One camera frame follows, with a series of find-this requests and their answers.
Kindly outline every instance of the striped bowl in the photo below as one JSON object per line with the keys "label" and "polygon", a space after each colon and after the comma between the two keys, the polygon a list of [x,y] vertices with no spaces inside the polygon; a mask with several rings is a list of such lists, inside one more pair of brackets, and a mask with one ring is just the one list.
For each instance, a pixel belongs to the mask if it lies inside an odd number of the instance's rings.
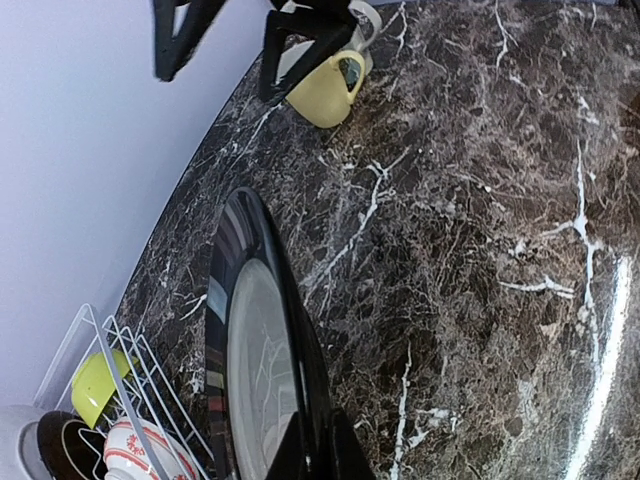
{"label": "striped bowl", "polygon": [[[168,435],[165,438],[153,423],[140,419],[140,424],[171,480],[199,480],[195,463],[182,445]],[[159,480],[128,417],[122,417],[109,430],[104,444],[104,462],[109,469],[105,480]]]}

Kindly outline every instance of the brown marble surface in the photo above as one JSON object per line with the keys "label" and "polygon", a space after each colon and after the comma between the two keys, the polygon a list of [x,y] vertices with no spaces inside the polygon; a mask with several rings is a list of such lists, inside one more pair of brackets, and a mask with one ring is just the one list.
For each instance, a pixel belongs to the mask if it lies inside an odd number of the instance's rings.
{"label": "brown marble surface", "polygon": [[380,478],[633,479],[640,467],[640,35],[591,5],[383,7],[333,130],[256,68],[176,188],[119,316],[196,418],[225,197],[287,245]]}

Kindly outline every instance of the yellow mug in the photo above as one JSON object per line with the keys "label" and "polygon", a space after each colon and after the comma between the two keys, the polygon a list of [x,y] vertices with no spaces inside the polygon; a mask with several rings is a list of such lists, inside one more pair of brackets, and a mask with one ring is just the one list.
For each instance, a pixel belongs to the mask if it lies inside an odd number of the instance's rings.
{"label": "yellow mug", "polygon": [[[358,80],[351,91],[347,88],[339,65],[340,60],[347,58],[354,60],[360,67]],[[325,60],[307,75],[287,95],[287,101],[315,126],[335,127],[349,116],[351,105],[362,87],[366,70],[365,60],[360,53],[355,50],[343,50]]]}

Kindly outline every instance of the white wire rack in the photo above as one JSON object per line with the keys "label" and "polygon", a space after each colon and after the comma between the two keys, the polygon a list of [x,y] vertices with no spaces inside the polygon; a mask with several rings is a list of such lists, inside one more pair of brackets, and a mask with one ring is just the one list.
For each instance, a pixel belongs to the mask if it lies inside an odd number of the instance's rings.
{"label": "white wire rack", "polygon": [[[196,480],[186,471],[184,463],[177,460],[179,458],[178,452],[175,450],[172,442],[169,441],[170,437],[178,441],[189,453],[200,473],[200,478],[210,480],[205,467],[206,464],[213,465],[213,453],[182,405],[171,382],[160,367],[158,359],[150,348],[149,343],[139,331],[133,332],[129,327],[120,327],[113,315],[100,323],[96,320],[96,313],[91,305],[84,304],[80,307],[45,375],[41,390],[46,389],[52,384],[54,380],[53,377],[56,375],[56,372],[59,372],[60,364],[64,361],[67,348],[73,344],[74,337],[79,336],[87,324],[94,327],[95,335],[81,355],[81,359],[77,363],[73,375],[71,375],[66,382],[55,408],[65,409],[65,406],[70,405],[73,377],[89,355],[95,351],[102,351],[116,385],[117,393],[114,395],[109,407],[103,412],[102,421],[100,422],[101,426],[97,428],[97,431],[103,436],[106,436],[109,428],[113,426],[119,418],[124,415],[128,416],[149,458],[151,467],[156,471],[161,480],[170,480],[170,477],[162,468],[138,420],[139,418],[145,418],[154,423],[161,431],[167,440],[171,452],[176,458],[176,464],[181,466],[185,478]],[[131,367],[131,373],[127,375],[126,378],[121,378],[118,373],[112,354],[113,349],[121,350],[127,358],[129,366]],[[96,452],[95,448],[89,444],[83,435],[80,435],[80,437]],[[208,459],[203,459],[201,454],[200,459],[203,460],[204,465],[194,454],[192,446],[199,452],[205,452],[204,454],[208,455]],[[102,452],[96,452],[96,454],[100,455],[99,458],[102,458]]]}

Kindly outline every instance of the mug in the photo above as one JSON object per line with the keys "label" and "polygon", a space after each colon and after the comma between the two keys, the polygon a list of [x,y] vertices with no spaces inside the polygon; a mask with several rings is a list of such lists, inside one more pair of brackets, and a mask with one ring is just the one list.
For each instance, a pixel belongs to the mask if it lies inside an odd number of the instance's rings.
{"label": "mug", "polygon": [[[284,13],[293,13],[296,7],[308,8],[305,5],[298,5],[292,0],[289,0],[284,4],[281,11]],[[361,13],[367,18],[367,20],[369,20],[369,22],[373,26],[371,35],[369,35],[369,38],[365,38],[360,25],[356,25],[356,28],[353,31],[353,35],[351,36],[351,40],[343,47],[343,50],[355,50],[356,52],[362,54],[366,64],[365,72],[368,75],[373,68],[373,58],[371,58],[371,53],[369,52],[369,45],[371,45],[371,43],[380,34],[380,30],[382,28],[382,19],[380,18],[380,14],[378,14],[375,8],[373,8],[363,0],[352,0],[351,3],[349,3],[349,10]],[[357,71],[356,62],[348,60],[348,64],[349,67],[345,76],[347,77],[347,84],[353,85],[357,82],[360,74]]]}
{"label": "mug", "polygon": [[[299,43],[282,54],[278,76],[282,76],[307,51],[311,41]],[[364,75],[359,74],[355,86],[349,90],[342,73],[340,60],[353,60],[359,72],[365,71],[363,56],[354,50],[342,50],[329,57],[307,75],[287,95],[287,101],[300,115],[320,128],[331,128],[342,123],[351,111]]]}

